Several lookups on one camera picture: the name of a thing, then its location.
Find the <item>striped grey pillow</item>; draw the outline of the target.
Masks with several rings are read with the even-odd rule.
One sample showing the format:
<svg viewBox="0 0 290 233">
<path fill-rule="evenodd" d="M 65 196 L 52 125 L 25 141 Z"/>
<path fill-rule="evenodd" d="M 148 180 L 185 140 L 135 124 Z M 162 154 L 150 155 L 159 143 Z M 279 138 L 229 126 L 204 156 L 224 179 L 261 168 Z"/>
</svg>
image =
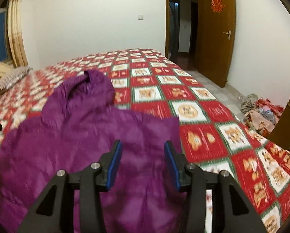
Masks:
<svg viewBox="0 0 290 233">
<path fill-rule="evenodd" d="M 30 71 L 31 68 L 23 66 L 11 70 L 9 73 L 3 75 L 0 78 L 0 93 L 4 93 L 12 88 L 12 86 L 14 86 L 17 82 L 19 82 L 26 75 L 28 75 Z"/>
</svg>

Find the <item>red patchwork bear bedspread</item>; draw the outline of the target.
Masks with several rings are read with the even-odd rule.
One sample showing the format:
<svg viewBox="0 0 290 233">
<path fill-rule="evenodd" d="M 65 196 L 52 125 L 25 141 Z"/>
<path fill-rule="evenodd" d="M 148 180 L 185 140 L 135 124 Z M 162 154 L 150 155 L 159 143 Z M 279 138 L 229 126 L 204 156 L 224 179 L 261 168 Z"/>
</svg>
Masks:
<svg viewBox="0 0 290 233">
<path fill-rule="evenodd" d="M 98 70 L 110 79 L 114 106 L 138 117 L 177 117 L 174 145 L 203 170 L 227 170 L 260 214 L 268 232 L 279 232 L 290 216 L 290 152 L 243 124 L 194 79 L 151 49 L 99 53 L 30 72 L 0 96 L 0 221 L 15 232 L 28 207 L 60 163 L 70 171 L 87 154 L 73 146 L 59 154 L 32 145 L 36 130 L 24 134 L 21 155 L 5 153 L 3 141 L 20 126 L 39 120 L 53 91 L 65 80 Z"/>
</svg>

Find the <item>pile of clothes on floor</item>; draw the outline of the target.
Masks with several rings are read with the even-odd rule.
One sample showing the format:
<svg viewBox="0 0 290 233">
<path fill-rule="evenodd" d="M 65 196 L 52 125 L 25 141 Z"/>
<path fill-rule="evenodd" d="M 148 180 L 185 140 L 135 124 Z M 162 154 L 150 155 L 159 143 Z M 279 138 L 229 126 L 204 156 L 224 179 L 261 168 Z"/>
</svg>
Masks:
<svg viewBox="0 0 290 233">
<path fill-rule="evenodd" d="M 247 127 L 264 137 L 268 136 L 281 118 L 284 107 L 273 104 L 269 99 L 249 94 L 241 100 L 240 110 Z"/>
</svg>

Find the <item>red paper door decoration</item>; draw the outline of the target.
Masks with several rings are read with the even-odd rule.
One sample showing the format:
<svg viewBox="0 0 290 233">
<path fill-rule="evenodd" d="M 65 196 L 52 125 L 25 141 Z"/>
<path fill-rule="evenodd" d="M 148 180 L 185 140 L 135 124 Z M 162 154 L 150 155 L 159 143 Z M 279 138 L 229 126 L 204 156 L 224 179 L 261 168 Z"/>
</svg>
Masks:
<svg viewBox="0 0 290 233">
<path fill-rule="evenodd" d="M 225 4 L 223 4 L 222 0 L 211 0 L 210 7 L 214 13 L 221 13 L 225 8 Z"/>
</svg>

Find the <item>brown wooden door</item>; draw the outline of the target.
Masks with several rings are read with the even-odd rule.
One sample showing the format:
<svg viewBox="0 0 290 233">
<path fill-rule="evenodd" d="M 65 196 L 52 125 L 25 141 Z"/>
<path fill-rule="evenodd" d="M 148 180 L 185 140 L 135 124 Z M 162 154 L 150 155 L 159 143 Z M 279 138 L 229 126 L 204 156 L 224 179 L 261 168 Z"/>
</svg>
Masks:
<svg viewBox="0 0 290 233">
<path fill-rule="evenodd" d="M 234 49 L 236 1 L 222 0 L 225 8 L 214 13 L 211 0 L 198 0 L 198 31 L 195 64 L 199 73 L 225 87 Z M 224 32 L 231 30 L 229 41 Z"/>
</svg>

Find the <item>purple quilted hooded jacket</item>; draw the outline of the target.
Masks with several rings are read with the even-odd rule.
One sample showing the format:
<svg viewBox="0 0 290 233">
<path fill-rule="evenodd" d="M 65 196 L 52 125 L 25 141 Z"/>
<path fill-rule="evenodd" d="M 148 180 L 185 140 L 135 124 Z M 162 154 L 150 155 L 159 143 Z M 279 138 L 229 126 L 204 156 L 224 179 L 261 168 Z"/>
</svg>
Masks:
<svg viewBox="0 0 290 233">
<path fill-rule="evenodd" d="M 0 146 L 0 223 L 16 232 L 45 185 L 63 169 L 83 170 L 115 140 L 122 158 L 101 197 L 108 232 L 176 232 L 184 196 L 172 187 L 164 143 L 180 151 L 179 119 L 161 119 L 113 104 L 115 90 L 96 70 L 67 79 L 41 114 L 11 130 Z"/>
</svg>

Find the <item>beige patterned right curtain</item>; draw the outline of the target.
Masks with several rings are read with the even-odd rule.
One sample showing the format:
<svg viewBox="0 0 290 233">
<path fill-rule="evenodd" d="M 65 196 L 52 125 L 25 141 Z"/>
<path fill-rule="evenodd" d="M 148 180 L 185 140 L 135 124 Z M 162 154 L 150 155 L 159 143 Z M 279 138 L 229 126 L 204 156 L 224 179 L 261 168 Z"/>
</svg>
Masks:
<svg viewBox="0 0 290 233">
<path fill-rule="evenodd" d="M 7 36 L 14 66 L 26 67 L 28 65 L 28 61 L 24 49 L 21 30 L 21 0 L 8 0 Z"/>
</svg>

